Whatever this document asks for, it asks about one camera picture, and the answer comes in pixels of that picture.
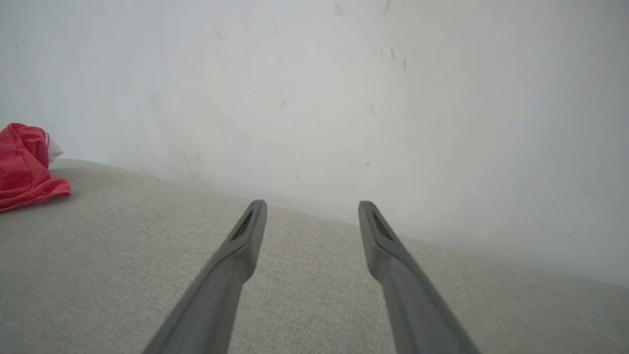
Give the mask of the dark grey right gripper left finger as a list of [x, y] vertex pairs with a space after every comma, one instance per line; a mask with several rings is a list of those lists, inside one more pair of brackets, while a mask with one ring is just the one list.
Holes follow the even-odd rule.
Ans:
[[254, 200], [167, 316], [146, 354], [226, 354], [243, 285], [252, 277], [267, 221]]

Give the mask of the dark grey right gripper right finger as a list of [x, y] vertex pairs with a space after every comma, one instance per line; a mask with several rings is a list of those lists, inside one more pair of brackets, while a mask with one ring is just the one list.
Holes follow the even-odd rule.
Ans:
[[399, 354], [477, 354], [478, 347], [373, 202], [359, 203], [368, 270], [380, 283]]

